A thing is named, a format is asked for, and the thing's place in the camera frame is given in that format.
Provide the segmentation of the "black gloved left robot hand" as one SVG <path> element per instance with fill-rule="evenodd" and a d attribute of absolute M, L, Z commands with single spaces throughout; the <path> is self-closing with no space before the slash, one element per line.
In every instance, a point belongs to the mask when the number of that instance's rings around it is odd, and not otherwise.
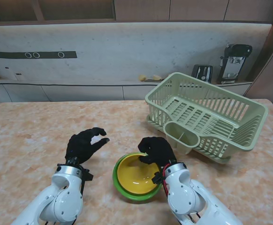
<path fill-rule="evenodd" d="M 77 158 L 76 164 L 82 164 L 89 160 L 96 151 L 110 141 L 109 138 L 102 138 L 91 144 L 92 138 L 99 135 L 106 136 L 103 128 L 93 127 L 79 134 L 72 135 L 67 145 L 66 163 L 69 163 L 74 158 Z"/>

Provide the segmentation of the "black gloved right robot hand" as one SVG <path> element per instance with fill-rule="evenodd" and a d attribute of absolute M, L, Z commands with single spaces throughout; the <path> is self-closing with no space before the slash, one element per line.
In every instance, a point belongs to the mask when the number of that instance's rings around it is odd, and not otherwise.
<path fill-rule="evenodd" d="M 145 137 L 139 143 L 138 149 L 141 153 L 146 153 L 146 156 L 139 157 L 142 163 L 156 163 L 159 167 L 177 163 L 170 144 L 163 137 Z"/>

